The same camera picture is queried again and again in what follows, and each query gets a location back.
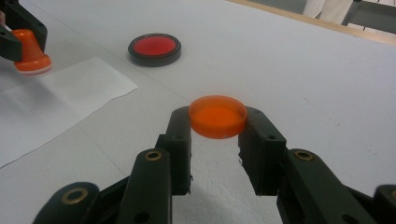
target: metal screw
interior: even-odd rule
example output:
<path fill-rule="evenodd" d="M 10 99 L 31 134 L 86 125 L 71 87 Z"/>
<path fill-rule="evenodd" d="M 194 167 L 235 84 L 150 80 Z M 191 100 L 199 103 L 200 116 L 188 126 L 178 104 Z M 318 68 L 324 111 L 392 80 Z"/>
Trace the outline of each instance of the metal screw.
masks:
<path fill-rule="evenodd" d="M 315 158 L 314 155 L 312 155 L 312 153 L 302 150 L 294 152 L 294 156 L 302 161 L 312 161 Z"/>
<path fill-rule="evenodd" d="M 79 203 L 85 199 L 88 195 L 88 190 L 84 188 L 75 188 L 67 191 L 64 196 L 62 196 L 62 202 L 64 204 L 75 204 Z"/>
<path fill-rule="evenodd" d="M 150 152 L 146 153 L 145 157 L 146 157 L 146 160 L 148 160 L 148 161 L 157 161 L 162 156 L 163 156 L 163 154 L 159 151 L 150 151 Z"/>

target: white paper sheet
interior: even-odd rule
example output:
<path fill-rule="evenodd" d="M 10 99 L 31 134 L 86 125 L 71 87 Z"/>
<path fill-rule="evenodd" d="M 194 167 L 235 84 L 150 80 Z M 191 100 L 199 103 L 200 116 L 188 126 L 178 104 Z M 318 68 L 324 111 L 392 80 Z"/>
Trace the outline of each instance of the white paper sheet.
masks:
<path fill-rule="evenodd" d="M 137 86 L 98 58 L 0 92 L 0 167 Z"/>

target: white table surface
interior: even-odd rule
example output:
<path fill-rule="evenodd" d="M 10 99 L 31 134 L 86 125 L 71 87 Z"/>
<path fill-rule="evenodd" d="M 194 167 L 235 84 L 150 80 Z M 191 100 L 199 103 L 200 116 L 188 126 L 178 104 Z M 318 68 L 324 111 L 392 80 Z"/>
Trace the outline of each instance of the white table surface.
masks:
<path fill-rule="evenodd" d="M 0 169 L 1 223 L 32 223 L 61 187 L 104 189 L 155 145 L 173 110 L 208 94 L 263 111 L 340 180 L 373 195 L 396 183 L 396 48 L 226 1 L 20 1 L 49 30 L 52 72 L 98 57 L 139 87 L 43 147 Z M 135 37 L 182 44 L 168 66 L 131 64 Z M 29 81 L 0 59 L 7 86 Z M 174 223 L 281 223 L 275 197 L 256 197 L 237 139 L 192 134 L 191 195 L 174 197 Z"/>

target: orange disk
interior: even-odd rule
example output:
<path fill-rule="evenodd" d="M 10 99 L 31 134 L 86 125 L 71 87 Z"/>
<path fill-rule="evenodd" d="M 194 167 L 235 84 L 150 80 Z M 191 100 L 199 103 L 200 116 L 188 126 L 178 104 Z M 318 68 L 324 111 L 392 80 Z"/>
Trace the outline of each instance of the orange disk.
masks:
<path fill-rule="evenodd" d="M 244 130 L 248 111 L 242 103 L 231 97 L 211 95 L 192 102 L 189 116 L 191 127 L 198 134 L 224 139 Z"/>

